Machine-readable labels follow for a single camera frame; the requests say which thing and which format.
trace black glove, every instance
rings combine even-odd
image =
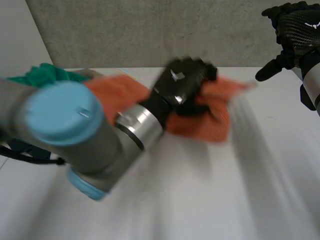
[[[306,62],[310,62],[310,58],[311,62],[314,58],[320,59],[320,4],[286,3],[264,10],[262,16],[271,19],[276,42],[282,45],[283,51],[258,71],[256,80],[265,81],[283,68],[290,70],[294,67],[301,68],[304,77],[318,63],[314,60],[314,65],[310,66]],[[303,86],[300,93],[302,103],[316,110]]]
[[[195,102],[202,84],[217,79],[217,68],[202,60],[171,61],[152,88],[150,97],[140,105],[151,111],[162,126],[170,113],[180,116],[195,116],[209,110],[206,105]]]

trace robotic hand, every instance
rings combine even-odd
[[[201,85],[217,69],[201,60],[176,59],[148,99],[119,113],[115,126],[84,85],[63,82],[42,89],[0,79],[0,132],[48,150],[69,164],[69,181],[94,200],[108,193],[139,155],[163,135],[171,113],[192,116]]]
[[[300,68],[301,102],[320,114],[320,4],[286,3],[264,10],[262,16],[271,19],[283,51],[256,74],[256,80],[265,81],[283,68]]]

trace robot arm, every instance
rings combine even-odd
[[[320,115],[320,52],[315,50],[306,54],[300,61],[300,68],[303,82],[301,101]]]
[[[204,80],[216,79],[216,73],[200,60],[173,61],[149,98],[120,113],[115,126],[105,118],[94,94],[80,83],[66,81],[37,89],[1,79],[0,130],[64,158],[70,164],[69,181],[100,200],[163,135],[169,115],[192,102]]]

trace carbon fiber glove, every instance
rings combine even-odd
[[[306,64],[302,65],[302,62],[305,56],[320,58],[320,4],[308,5],[305,1],[286,3],[264,10],[262,16],[271,19],[276,42],[282,46],[283,51],[258,71],[255,79],[262,82],[283,68],[290,70],[294,67],[301,68],[304,76],[306,71],[303,68]],[[304,105],[316,110],[303,86],[300,88],[300,96]]]

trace green cloth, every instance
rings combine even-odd
[[[49,63],[41,63],[39,67],[33,66],[24,76],[9,77],[8,80],[16,83],[42,88],[58,81],[75,81],[81,83],[89,78],[75,72],[65,71]]]

